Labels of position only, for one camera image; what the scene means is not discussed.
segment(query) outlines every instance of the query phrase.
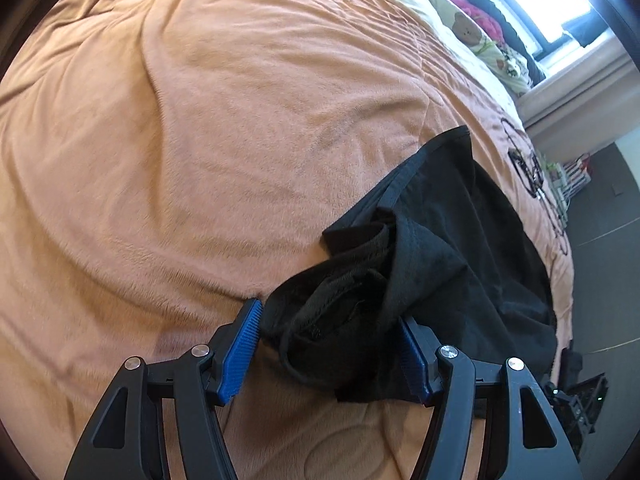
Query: black garment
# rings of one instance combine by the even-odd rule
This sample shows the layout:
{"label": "black garment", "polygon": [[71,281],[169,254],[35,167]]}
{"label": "black garment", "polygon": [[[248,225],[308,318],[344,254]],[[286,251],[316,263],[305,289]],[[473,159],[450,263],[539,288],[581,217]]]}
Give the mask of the black garment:
{"label": "black garment", "polygon": [[607,22],[592,8],[583,16],[578,16],[562,24],[562,28],[580,43],[580,46],[588,46],[598,39],[598,36],[609,28]]}
{"label": "black garment", "polygon": [[518,36],[518,33],[513,28],[511,23],[507,21],[504,14],[496,7],[493,0],[467,0],[470,4],[475,5],[478,9],[484,10],[489,16],[491,16],[496,22],[500,24],[502,28],[502,35],[504,41],[513,50],[519,52],[527,59],[527,68],[529,69],[529,76],[533,81],[533,85],[537,85],[546,79],[545,73],[540,70],[536,60],[531,57],[531,54],[527,52],[524,43]]}
{"label": "black garment", "polygon": [[393,328],[412,314],[473,359],[550,371],[545,266],[466,126],[435,137],[323,233],[331,258],[264,305],[262,336],[300,381],[340,400],[410,398]]}

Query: pink plush toy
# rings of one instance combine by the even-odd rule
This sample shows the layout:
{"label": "pink plush toy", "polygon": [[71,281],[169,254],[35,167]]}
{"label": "pink plush toy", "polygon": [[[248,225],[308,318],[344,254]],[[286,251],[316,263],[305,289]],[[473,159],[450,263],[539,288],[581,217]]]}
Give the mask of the pink plush toy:
{"label": "pink plush toy", "polygon": [[480,28],[486,32],[489,38],[494,40],[498,45],[504,45],[504,36],[502,35],[502,28],[500,27],[500,24],[484,12],[484,10],[478,9],[467,0],[451,1],[463,10],[467,16],[474,20]]}

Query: oval imprint on blanket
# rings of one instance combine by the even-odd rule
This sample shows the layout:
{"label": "oval imprint on blanket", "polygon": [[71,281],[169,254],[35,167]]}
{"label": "oval imprint on blanket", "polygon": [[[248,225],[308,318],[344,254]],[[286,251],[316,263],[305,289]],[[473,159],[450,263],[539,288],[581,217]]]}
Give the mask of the oval imprint on blanket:
{"label": "oval imprint on blanket", "polygon": [[372,426],[358,424],[326,436],[311,449],[305,460],[305,480],[371,478],[387,458],[383,435]]}

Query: dark gray panel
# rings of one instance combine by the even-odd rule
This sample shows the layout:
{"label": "dark gray panel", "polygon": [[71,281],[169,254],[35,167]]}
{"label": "dark gray panel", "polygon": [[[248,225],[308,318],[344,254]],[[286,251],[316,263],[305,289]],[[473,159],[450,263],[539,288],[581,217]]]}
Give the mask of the dark gray panel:
{"label": "dark gray panel", "polygon": [[591,157],[593,180],[572,199],[567,233],[573,247],[640,218],[640,190],[618,147]]}
{"label": "dark gray panel", "polygon": [[622,459],[640,429],[640,341],[597,354],[585,355],[580,380],[602,372],[609,393],[596,423],[582,448],[580,468],[584,480],[605,480]]}
{"label": "dark gray panel", "polygon": [[639,337],[640,221],[573,249],[575,349]]}

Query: metal screw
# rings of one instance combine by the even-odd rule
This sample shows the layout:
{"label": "metal screw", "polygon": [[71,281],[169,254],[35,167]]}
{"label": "metal screw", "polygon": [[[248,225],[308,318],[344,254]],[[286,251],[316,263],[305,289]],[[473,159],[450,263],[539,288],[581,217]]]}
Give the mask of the metal screw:
{"label": "metal screw", "polygon": [[511,370],[516,370],[517,372],[524,370],[524,363],[522,362],[522,359],[518,359],[517,357],[509,358],[507,364]]}
{"label": "metal screw", "polygon": [[124,361],[124,367],[127,370],[135,370],[140,366],[140,358],[139,357],[130,357],[126,361]]}
{"label": "metal screw", "polygon": [[204,357],[209,353],[207,345],[196,345],[191,349],[191,354],[195,357]]}
{"label": "metal screw", "polygon": [[447,359],[453,359],[458,356],[458,349],[455,346],[444,345],[440,348],[440,353]]}

